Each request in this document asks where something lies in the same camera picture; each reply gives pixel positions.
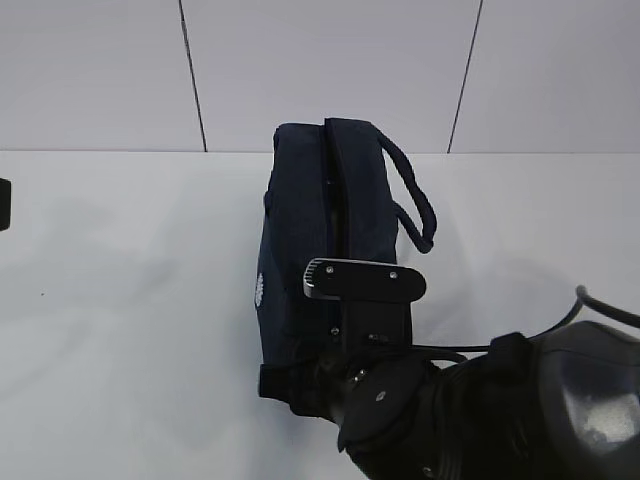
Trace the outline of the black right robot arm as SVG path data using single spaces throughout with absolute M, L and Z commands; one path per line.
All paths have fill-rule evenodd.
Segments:
M 369 479 L 635 479 L 639 342 L 583 321 L 478 357 L 417 346 L 407 307 L 263 301 L 259 393 L 338 428 Z

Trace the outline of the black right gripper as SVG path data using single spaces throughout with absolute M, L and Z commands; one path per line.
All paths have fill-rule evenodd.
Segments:
M 260 396 L 335 424 L 366 477 L 498 476 L 486 346 L 415 344 L 405 302 L 264 299 L 258 324 Z

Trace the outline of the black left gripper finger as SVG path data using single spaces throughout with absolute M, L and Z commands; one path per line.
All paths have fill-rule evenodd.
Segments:
M 11 225 L 11 181 L 0 179 L 0 231 L 6 231 Z

